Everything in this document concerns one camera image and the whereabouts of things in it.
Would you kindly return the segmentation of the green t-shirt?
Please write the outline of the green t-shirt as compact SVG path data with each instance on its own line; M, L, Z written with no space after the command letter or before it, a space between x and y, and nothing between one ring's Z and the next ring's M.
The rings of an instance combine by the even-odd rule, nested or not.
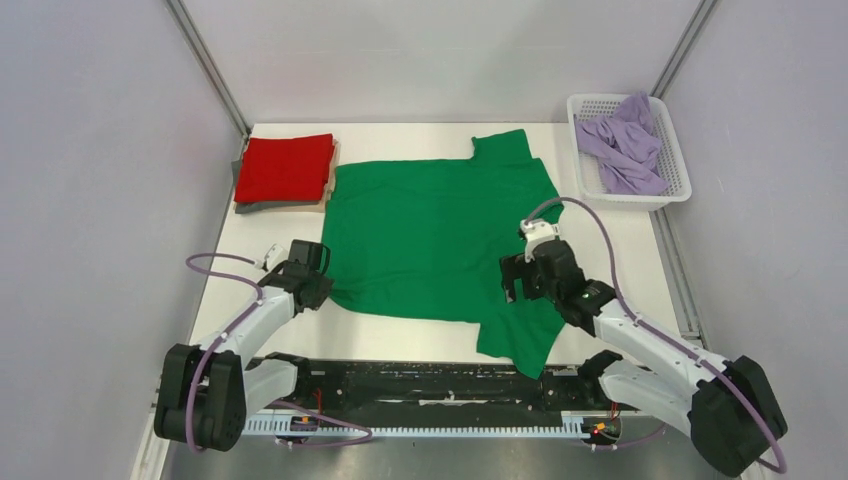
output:
M332 300L358 313L475 323L479 353L538 377L564 323L545 301L507 302L501 259L557 191L524 130L472 141L468 159L342 165L327 204Z

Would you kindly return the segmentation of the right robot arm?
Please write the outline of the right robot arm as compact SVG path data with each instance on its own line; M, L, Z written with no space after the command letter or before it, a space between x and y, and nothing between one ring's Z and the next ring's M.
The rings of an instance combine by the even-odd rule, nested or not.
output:
M566 324L609 344L577 369L585 405L612 401L660 420L726 476L754 463L786 471L778 441L788 425L757 362L699 349L637 315L613 286L586 278L562 240L503 257L499 267L507 302L545 299Z

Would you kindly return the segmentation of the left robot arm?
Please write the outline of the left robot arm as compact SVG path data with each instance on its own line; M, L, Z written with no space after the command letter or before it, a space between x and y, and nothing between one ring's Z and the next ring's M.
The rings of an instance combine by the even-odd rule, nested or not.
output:
M160 374L153 420L155 435L193 452L228 451L250 417L277 400L306 405L314 394L310 362L300 356L259 349L289 321L318 310L330 296L331 250L295 240L273 245L261 260L248 259L262 277L204 270L204 275L249 287L250 299L229 321L194 344L173 345Z

